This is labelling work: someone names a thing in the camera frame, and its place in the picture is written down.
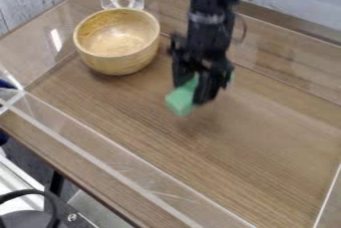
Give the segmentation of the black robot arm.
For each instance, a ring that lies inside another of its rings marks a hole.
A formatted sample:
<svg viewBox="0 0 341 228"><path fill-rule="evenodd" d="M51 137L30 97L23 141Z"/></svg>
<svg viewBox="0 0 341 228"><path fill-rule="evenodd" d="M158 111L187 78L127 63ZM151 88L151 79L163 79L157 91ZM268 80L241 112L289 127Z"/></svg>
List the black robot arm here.
<svg viewBox="0 0 341 228"><path fill-rule="evenodd" d="M234 64L226 51L233 40L238 2L190 0L186 35L170 36L174 90L167 103L181 109L213 101L231 82Z"/></svg>

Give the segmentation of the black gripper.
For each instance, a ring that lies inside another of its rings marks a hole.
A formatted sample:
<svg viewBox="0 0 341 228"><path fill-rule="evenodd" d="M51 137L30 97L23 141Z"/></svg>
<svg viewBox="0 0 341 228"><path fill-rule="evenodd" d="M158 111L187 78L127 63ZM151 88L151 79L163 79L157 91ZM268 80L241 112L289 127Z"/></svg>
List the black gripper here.
<svg viewBox="0 0 341 228"><path fill-rule="evenodd" d="M202 14L190 12L186 35L170 36L171 77L178 88L198 74L193 103L202 106L213 101L227 87L233 65L226 57L231 43L234 13Z"/></svg>

